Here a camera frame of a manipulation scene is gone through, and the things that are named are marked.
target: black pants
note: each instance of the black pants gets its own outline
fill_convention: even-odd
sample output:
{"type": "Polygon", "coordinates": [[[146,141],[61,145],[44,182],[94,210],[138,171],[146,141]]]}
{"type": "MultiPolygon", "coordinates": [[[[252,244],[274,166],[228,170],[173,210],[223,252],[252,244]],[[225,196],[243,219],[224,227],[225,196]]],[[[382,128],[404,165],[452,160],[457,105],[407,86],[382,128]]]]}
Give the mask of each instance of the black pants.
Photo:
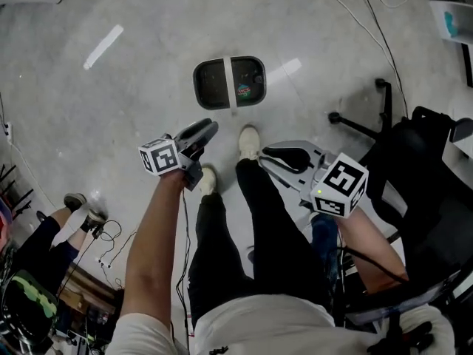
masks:
{"type": "Polygon", "coordinates": [[[269,175],[256,160],[236,166],[238,184],[253,218],[254,280],[242,268],[219,194],[205,196],[197,216],[197,250],[189,269],[192,324],[239,297],[287,294],[326,308],[330,304],[324,265],[286,212],[269,175]]]}
{"type": "Polygon", "coordinates": [[[13,257],[12,271],[29,272],[43,288],[56,295],[67,269],[79,251],[69,242],[51,248],[52,241],[61,230],[58,222],[48,217],[30,235],[13,257]]]}

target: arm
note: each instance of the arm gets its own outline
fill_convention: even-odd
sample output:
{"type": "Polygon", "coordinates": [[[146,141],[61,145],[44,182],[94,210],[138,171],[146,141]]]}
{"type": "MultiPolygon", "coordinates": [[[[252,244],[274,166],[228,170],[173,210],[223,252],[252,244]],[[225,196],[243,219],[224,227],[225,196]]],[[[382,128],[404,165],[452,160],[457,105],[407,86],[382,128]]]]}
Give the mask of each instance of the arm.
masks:
{"type": "Polygon", "coordinates": [[[161,177],[141,220],[126,262],[121,316],[142,313],[170,326],[171,276],[183,177],[181,171],[161,177]]]}
{"type": "MultiPolygon", "coordinates": [[[[360,208],[356,208],[348,218],[336,218],[336,222],[348,247],[408,280],[401,258],[360,208]]],[[[368,293],[373,294],[399,284],[373,264],[357,257],[353,257],[353,261],[368,293]]]]}

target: white shirt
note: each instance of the white shirt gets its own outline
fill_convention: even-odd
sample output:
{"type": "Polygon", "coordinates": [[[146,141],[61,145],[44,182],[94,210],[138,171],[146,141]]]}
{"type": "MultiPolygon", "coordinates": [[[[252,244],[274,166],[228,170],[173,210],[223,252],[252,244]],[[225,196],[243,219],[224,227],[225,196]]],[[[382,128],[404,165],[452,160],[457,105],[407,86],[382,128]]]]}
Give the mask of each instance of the white shirt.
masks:
{"type": "MultiPolygon", "coordinates": [[[[403,332],[432,323],[435,342],[424,354],[454,354],[454,334],[440,311],[425,305],[401,315],[403,332]]],[[[366,354],[383,336],[336,328],[320,305],[285,295],[232,300],[209,311],[195,328],[195,353],[208,355],[366,354]]],[[[145,314],[127,314],[117,322],[106,355],[177,354],[169,330],[145,314]]]]}

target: office chair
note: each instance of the office chair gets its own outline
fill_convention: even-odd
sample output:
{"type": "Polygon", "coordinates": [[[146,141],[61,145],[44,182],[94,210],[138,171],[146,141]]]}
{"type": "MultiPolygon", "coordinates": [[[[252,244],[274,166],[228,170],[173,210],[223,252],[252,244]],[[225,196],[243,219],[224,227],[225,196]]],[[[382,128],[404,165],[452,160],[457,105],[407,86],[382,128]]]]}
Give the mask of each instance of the office chair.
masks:
{"type": "Polygon", "coordinates": [[[396,227],[404,246],[409,283],[348,304],[365,319],[367,312],[428,291],[429,301],[444,302],[473,271],[473,191],[442,161],[446,142],[469,137],[473,121],[454,121],[419,106],[411,119],[393,126],[391,85],[378,79],[376,86],[386,93],[380,132],[338,112],[328,116],[332,124],[345,124],[375,140],[361,160],[370,171],[367,197],[379,217],[396,227]],[[383,200],[388,182],[407,205],[404,215],[383,200]]]}

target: concrete floor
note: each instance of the concrete floor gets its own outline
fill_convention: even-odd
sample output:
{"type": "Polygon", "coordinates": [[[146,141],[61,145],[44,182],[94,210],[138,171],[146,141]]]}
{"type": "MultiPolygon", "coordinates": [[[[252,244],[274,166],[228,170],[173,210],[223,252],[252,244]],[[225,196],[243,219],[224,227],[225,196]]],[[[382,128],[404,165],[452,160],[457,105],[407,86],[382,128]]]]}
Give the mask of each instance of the concrete floor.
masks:
{"type": "MultiPolygon", "coordinates": [[[[381,40],[364,0],[343,1],[381,40]]],[[[410,112],[417,105],[450,112],[451,101],[472,99],[457,46],[439,39],[428,0],[410,0],[395,10],[371,2],[395,56],[410,112]]],[[[219,122],[220,131],[202,161],[212,162],[223,175],[228,225],[244,256],[253,242],[251,220],[234,174],[244,124],[259,128],[263,145],[308,139],[359,157],[370,142],[331,128],[326,113],[339,109],[378,129],[381,96],[374,79],[382,77],[393,83],[395,113],[402,114],[383,53],[336,0],[64,0],[60,5],[7,6],[0,12],[0,49],[6,119],[52,201],[40,193],[13,150],[20,173],[35,188],[33,207],[50,213],[52,205],[61,206],[64,193],[83,192],[121,222],[118,248],[136,229],[157,183],[143,169],[137,147],[164,132],[176,133],[205,117],[219,122]],[[87,56],[117,24],[124,28],[121,36],[85,70],[87,56]],[[194,95],[195,66],[223,55],[255,55],[268,74],[281,74],[261,104],[242,108],[235,117],[229,110],[205,111],[194,95]],[[281,72],[295,59],[300,68],[289,75],[281,72]]],[[[8,147],[2,146],[9,161],[8,147]]],[[[287,209],[302,222],[306,212],[297,207],[296,194],[281,190],[287,209]]],[[[194,192],[187,198],[195,243],[200,196],[194,192]]],[[[71,227],[83,217],[77,214],[71,227]]],[[[23,228],[16,228],[20,242],[32,230],[29,223],[37,223],[31,214],[23,217],[23,228]]],[[[110,224],[107,231],[114,234],[116,228],[110,224]]],[[[58,240],[70,233],[67,228],[58,240]]],[[[175,280],[183,264],[184,234],[181,212],[175,280]]],[[[94,243],[81,267],[105,281],[96,258],[109,248],[110,243],[94,243]]],[[[128,248],[107,270],[112,283],[124,279],[128,248]]]]}

